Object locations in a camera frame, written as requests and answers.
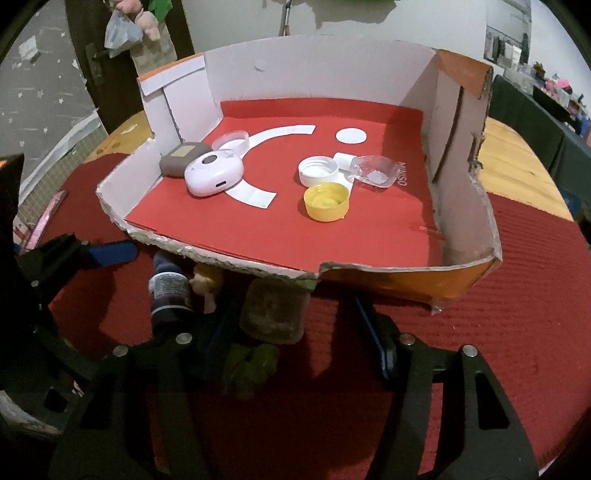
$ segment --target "metal screw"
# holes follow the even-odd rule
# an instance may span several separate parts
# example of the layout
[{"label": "metal screw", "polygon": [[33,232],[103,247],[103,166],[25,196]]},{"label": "metal screw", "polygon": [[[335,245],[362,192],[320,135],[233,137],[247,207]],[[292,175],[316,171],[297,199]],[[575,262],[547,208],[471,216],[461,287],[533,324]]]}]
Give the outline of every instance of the metal screw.
[{"label": "metal screw", "polygon": [[190,333],[179,333],[177,335],[176,342],[179,345],[186,345],[188,343],[191,343],[192,340],[193,340],[193,335],[191,335]]},{"label": "metal screw", "polygon": [[403,345],[412,345],[416,341],[416,338],[410,333],[403,333],[400,336],[400,343]]},{"label": "metal screw", "polygon": [[466,356],[478,355],[478,350],[476,349],[476,347],[474,345],[464,345],[462,347],[462,352],[464,352],[464,355],[466,355]]},{"label": "metal screw", "polygon": [[125,345],[117,345],[113,348],[113,355],[115,356],[125,356],[127,355],[127,352],[129,352],[129,348]]}]

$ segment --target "cardboard box wall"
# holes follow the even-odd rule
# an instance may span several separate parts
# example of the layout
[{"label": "cardboard box wall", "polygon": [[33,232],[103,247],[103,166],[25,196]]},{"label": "cardboard box wall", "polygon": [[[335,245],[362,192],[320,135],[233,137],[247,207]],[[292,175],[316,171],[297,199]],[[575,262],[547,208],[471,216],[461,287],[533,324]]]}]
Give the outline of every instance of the cardboard box wall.
[{"label": "cardboard box wall", "polygon": [[[154,133],[99,185],[104,211],[121,229],[195,261],[300,284],[335,280],[444,306],[502,261],[495,218],[475,165],[492,68],[448,51],[401,41],[332,35],[267,38],[218,48],[139,79]],[[226,100],[327,97],[421,110],[443,266],[372,268],[325,262],[304,272],[187,245],[125,221],[160,180],[159,162],[183,141],[201,141],[222,119]]]}]

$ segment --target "label sticker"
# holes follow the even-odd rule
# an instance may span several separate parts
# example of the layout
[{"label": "label sticker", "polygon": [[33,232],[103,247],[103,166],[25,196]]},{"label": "label sticker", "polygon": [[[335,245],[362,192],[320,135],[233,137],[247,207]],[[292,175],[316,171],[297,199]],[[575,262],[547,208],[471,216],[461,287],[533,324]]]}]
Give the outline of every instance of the label sticker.
[{"label": "label sticker", "polygon": [[183,145],[179,147],[176,152],[172,153],[171,157],[186,157],[195,149],[195,145]]}]

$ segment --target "bottle label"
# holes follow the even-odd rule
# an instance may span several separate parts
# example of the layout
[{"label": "bottle label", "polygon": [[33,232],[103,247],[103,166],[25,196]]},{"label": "bottle label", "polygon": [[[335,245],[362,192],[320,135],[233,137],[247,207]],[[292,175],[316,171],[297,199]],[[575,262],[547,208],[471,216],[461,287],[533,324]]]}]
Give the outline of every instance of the bottle label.
[{"label": "bottle label", "polygon": [[164,309],[193,310],[189,279],[180,273],[154,275],[148,282],[148,291],[152,297],[152,315]]}]

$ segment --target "clear plastic lid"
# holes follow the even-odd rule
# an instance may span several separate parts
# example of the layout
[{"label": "clear plastic lid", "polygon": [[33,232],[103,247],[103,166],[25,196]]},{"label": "clear plastic lid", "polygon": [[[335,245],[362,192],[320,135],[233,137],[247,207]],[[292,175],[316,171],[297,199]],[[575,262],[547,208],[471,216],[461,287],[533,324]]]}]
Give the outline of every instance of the clear plastic lid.
[{"label": "clear plastic lid", "polygon": [[374,187],[388,188],[397,180],[402,165],[381,155],[355,157],[350,171],[355,178]]},{"label": "clear plastic lid", "polygon": [[232,150],[236,156],[241,157],[251,147],[250,137],[243,130],[228,132],[214,140],[214,150]]}]

